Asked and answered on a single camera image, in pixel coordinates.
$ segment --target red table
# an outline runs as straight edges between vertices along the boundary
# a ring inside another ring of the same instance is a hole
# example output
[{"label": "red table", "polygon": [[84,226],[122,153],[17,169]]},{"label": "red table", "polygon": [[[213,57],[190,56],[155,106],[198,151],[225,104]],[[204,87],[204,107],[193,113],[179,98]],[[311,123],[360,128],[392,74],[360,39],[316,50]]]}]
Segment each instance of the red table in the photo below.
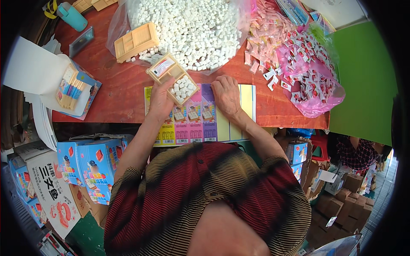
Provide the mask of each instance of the red table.
[{"label": "red table", "polygon": [[[117,7],[117,4],[113,4],[100,12],[92,9],[84,14],[88,27],[94,27],[95,39],[73,60],[102,82],[84,122],[141,123],[145,117],[144,87],[153,84],[145,73],[147,67],[125,62],[119,64],[105,47],[108,26]],[[61,43],[64,54],[68,55],[68,45],[80,34],[65,22],[59,22],[55,38]],[[282,88],[277,87],[271,92],[267,87],[268,82],[259,71],[253,75],[248,70],[249,67],[244,65],[243,46],[232,60],[210,76],[195,71],[189,71],[189,74],[198,83],[211,83],[217,76],[227,74],[235,77],[241,84],[256,85],[256,122],[260,126],[315,129],[329,127],[329,112],[317,118],[304,117],[285,97]],[[52,120],[82,122],[56,111],[52,114]]]}]

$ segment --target red and black striped shirt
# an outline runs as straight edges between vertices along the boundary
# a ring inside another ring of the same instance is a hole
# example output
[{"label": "red and black striped shirt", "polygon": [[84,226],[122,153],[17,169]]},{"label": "red and black striped shirt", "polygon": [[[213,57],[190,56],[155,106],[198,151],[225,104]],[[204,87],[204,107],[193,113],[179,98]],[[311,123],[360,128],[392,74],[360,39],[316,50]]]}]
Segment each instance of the red and black striped shirt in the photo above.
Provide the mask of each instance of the red and black striped shirt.
[{"label": "red and black striped shirt", "polygon": [[203,209],[224,200],[266,242],[272,255],[294,255],[311,209],[288,162],[261,168],[238,147],[191,143],[128,168],[114,184],[105,224],[107,255],[186,255]]}]

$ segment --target water bottle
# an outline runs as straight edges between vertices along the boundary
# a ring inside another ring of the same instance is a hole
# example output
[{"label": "water bottle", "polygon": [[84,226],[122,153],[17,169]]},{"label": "water bottle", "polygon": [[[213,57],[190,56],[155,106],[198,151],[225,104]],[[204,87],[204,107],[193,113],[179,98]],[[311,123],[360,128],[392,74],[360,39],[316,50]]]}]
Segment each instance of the water bottle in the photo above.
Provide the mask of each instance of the water bottle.
[{"label": "water bottle", "polygon": [[88,21],[68,2],[58,6],[57,15],[78,32],[87,27]]}]

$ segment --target plastic stool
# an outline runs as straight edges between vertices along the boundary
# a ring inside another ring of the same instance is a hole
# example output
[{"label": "plastic stool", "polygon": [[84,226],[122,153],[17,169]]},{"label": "plastic stool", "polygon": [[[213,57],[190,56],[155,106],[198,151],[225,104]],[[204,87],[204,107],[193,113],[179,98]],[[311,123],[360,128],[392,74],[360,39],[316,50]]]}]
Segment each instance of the plastic stool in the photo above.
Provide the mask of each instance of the plastic stool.
[{"label": "plastic stool", "polygon": [[323,136],[320,136],[319,131],[316,131],[316,134],[312,135],[310,137],[310,140],[312,141],[312,144],[313,144],[312,152],[314,152],[317,147],[320,147],[321,155],[322,155],[322,156],[312,156],[312,160],[330,161],[330,158],[328,156],[328,150],[327,150],[328,135],[324,134]]}]

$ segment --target tiled floor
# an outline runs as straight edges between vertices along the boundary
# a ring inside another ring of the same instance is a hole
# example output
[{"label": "tiled floor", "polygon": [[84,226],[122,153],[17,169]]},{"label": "tiled floor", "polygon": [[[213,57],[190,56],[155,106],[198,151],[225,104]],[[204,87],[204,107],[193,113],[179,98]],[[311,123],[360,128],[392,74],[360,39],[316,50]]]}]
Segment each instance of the tiled floor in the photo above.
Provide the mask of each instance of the tiled floor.
[{"label": "tiled floor", "polygon": [[378,172],[376,176],[376,189],[374,190],[375,204],[370,217],[362,230],[363,237],[360,247],[364,248],[372,236],[376,226],[379,224],[393,193],[394,181],[396,180],[397,160],[395,157],[387,159],[386,167],[383,172]]}]

